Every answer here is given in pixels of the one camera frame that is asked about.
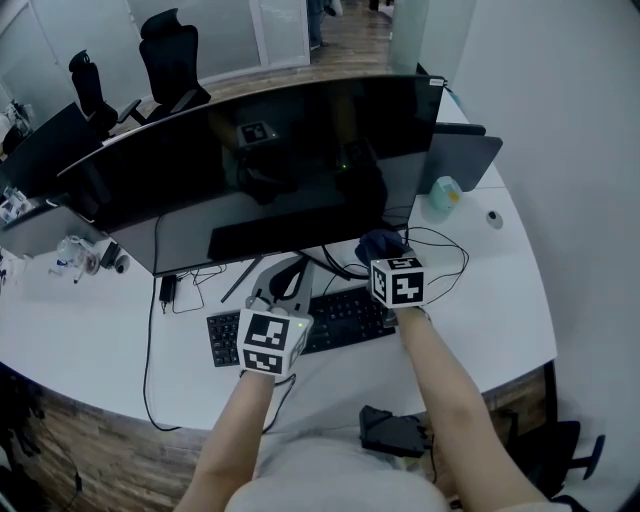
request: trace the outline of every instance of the white desk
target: white desk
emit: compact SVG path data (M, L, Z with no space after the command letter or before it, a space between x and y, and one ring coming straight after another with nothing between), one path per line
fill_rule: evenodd
M464 120L448 95L441 114L440 120ZM428 224L418 204L410 222L442 231L471 255L458 285L429 312L481 391L556 357L549 309L529 241L497 171L489 172L482 185L486 188L466 194L443 224ZM503 216L501 230L487 224L489 210ZM429 240L419 231L413 231L411 238ZM355 261L355 246L356 241L350 241L329 250L346 264ZM457 249L414 247L434 276L460 268ZM213 366L205 319L238 309L258 272L284 257L266 258L225 304L220 304L220 297L248 262L229 265L225 273L201 286L203 310L163 315L156 299L147 389L158 422L203 429L213 425L237 382L238 368ZM132 262L123 276L101 270L74 285L68 277L48 275L54 261L52 254L37 257L3 286L0 361L76 400L146 419L142 379L151 276ZM316 269L315 295L322 293L330 277ZM433 296L443 291L446 281L434 284ZM357 284L336 279L331 290ZM187 281L179 285L177 308L197 301L194 287ZM424 409L397 335L303 356L295 371L298 382L274 432L356 425L365 404L396 414ZM277 391L272 405L282 391Z

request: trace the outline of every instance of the black monitor screen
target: black monitor screen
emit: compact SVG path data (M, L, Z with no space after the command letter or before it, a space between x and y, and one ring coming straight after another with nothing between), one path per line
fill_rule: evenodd
M406 225L441 94L419 76L265 91L145 126L60 179L156 275L355 238Z

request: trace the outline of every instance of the wooden floor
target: wooden floor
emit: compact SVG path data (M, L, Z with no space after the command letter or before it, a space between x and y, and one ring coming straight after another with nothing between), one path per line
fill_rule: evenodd
M343 18L326 17L323 38L329 44L312 53L312 65L244 76L207 87L212 101L282 85L321 79L388 73L390 21L370 12L366 1L346 0ZM144 105L148 113L153 103ZM135 123L122 125L126 131ZM492 418L504 437L508 422L505 408L521 415L521 430L545 421L542 371L533 372L486 396ZM119 416L43 390L46 425L78 465L84 490L70 510L171 510L185 491L198 454L208 434L183 429L156 431L150 423ZM36 479L60 510L74 494L74 469L39 420L32 420L42 454L23 459L29 475ZM438 486L451 496L455 487L436 440ZM430 461L423 461L426 478L432 475Z
M520 432L545 422L545 382L542 369L485 395L491 417L505 440L506 409L520 415ZM159 432L150 423L75 402L43 389L41 406L47 428L78 466L84 489L70 510L171 510L186 490L208 431L181 429ZM43 488L53 506L62 510L74 494L74 467L41 420L30 421L42 454L16 456L29 476ZM435 443L436 485L446 496L455 486ZM433 479L431 461L422 462L425 478Z

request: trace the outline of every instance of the black keyboard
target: black keyboard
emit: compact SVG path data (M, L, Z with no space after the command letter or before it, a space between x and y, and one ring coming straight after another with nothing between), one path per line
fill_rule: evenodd
M346 347L395 332L382 322L382 305L371 298L364 286L311 299L309 314L313 327L302 354ZM215 366L239 364L236 341L240 312L207 318L209 340Z

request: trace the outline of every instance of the black office chair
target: black office chair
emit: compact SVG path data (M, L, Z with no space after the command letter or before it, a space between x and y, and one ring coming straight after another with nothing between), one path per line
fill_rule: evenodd
M564 480L570 469L585 468L583 480L593 475L604 449L605 436L596 439L589 457L573 458L580 437L578 421L548 421L523 435L518 435L518 415L505 411L511 418L507 451L525 476L547 498L571 506L573 512L587 512L570 496L556 496L564 488Z
M153 99L160 104L147 122L204 105L211 96L198 83L198 30L181 25L178 9L152 16L142 25L140 55L147 67Z
M26 137L22 135L22 132L18 129L17 126L12 126L2 141L2 150L5 155L10 155L15 151L15 149L22 144L22 141L25 140Z
M136 110L141 100L132 101L120 115L104 101L98 68L89 59L87 50L81 51L71 59L69 71L71 72L73 85L78 92L82 112L87 116L89 124L101 140L108 139L109 130L116 123L123 123L129 116L133 117L141 125L147 122L142 114Z

